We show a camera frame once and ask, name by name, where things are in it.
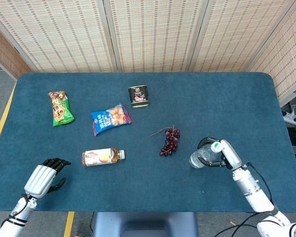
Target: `blue tablecloth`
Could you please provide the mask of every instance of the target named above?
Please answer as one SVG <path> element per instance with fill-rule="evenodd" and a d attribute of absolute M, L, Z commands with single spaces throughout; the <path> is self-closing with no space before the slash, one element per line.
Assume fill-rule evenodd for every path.
<path fill-rule="evenodd" d="M 150 105 L 131 108 L 128 87 L 142 84 Z M 74 122 L 53 127 L 48 92 L 54 90 L 66 91 Z M 90 112 L 119 102 L 133 123 L 94 137 Z M 181 130 L 178 150 L 160 157 L 165 134 L 149 135 L 173 124 Z M 277 206 L 296 211 L 296 161 L 269 75 L 26 74 L 17 82 L 0 138 L 0 210 L 15 206 L 38 164 L 59 157 L 72 165 L 54 183 L 67 181 L 37 201 L 37 210 L 252 211 L 230 170 L 190 166 L 190 154 L 206 136 L 229 141 L 243 162 L 263 174 Z M 82 152 L 101 148 L 125 150 L 126 159 L 81 164 Z"/>

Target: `blue snack bag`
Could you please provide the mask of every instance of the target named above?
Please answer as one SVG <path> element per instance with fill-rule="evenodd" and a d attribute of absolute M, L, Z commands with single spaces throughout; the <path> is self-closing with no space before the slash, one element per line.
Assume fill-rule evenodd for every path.
<path fill-rule="evenodd" d="M 132 123 L 127 110 L 119 103 L 113 108 L 91 113 L 93 118 L 94 136 L 112 127 Z"/>

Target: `white robotic arm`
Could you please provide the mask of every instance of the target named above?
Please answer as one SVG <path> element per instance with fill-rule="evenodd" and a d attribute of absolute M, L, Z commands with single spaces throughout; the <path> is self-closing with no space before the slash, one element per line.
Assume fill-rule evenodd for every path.
<path fill-rule="evenodd" d="M 199 160 L 207 166 L 226 166 L 230 169 L 233 180 L 237 183 L 252 209 L 255 212 L 270 214 L 258 223 L 259 234 L 262 237 L 296 237 L 296 223 L 290 223 L 287 217 L 273 205 L 272 200 L 267 198 L 259 186 L 258 180 L 255 180 L 247 166 L 242 164 L 232 146 L 226 140 L 207 137 L 199 143 L 198 148 L 209 143 L 212 143 L 213 152 L 222 152 L 222 161 L 208 162 L 200 157 Z"/>
<path fill-rule="evenodd" d="M 0 237 L 18 237 L 25 227 L 30 215 L 36 208 L 36 200 L 42 198 L 47 193 L 59 190 L 66 179 L 51 187 L 54 177 L 66 165 L 71 163 L 64 159 L 47 159 L 42 165 L 38 165 L 33 171 L 24 189 L 25 194 L 18 201 L 8 218 L 6 218 L 0 228 Z"/>

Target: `grapes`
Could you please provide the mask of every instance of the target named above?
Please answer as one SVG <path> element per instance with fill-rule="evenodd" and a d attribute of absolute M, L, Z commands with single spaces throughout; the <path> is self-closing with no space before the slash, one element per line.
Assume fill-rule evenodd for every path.
<path fill-rule="evenodd" d="M 159 152 L 160 156 L 167 157 L 168 155 L 172 155 L 173 152 L 178 147 L 178 140 L 180 137 L 180 130 L 173 126 L 172 128 L 169 128 L 165 131 L 166 134 L 166 140 L 164 141 L 164 147 L 161 148 L 161 151 Z"/>

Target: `yellow floor tape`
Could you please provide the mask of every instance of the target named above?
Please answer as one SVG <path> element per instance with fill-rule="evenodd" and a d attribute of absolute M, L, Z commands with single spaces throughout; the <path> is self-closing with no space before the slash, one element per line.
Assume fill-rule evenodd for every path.
<path fill-rule="evenodd" d="M 14 87 L 12 89 L 12 92 L 10 94 L 10 98 L 8 100 L 8 103 L 6 104 L 6 107 L 4 109 L 3 115 L 2 115 L 1 120 L 0 120 L 0 135 L 1 135 L 4 123 L 6 121 L 6 117 L 7 117 L 8 113 L 9 113 L 9 109 L 10 109 L 11 101 L 12 101 L 12 98 L 13 98 L 15 85 L 14 85 Z M 67 222 L 66 222 L 64 237 L 70 237 L 71 229 L 73 227 L 73 222 L 74 222 L 74 211 L 69 211 L 68 216 L 67 216 Z"/>

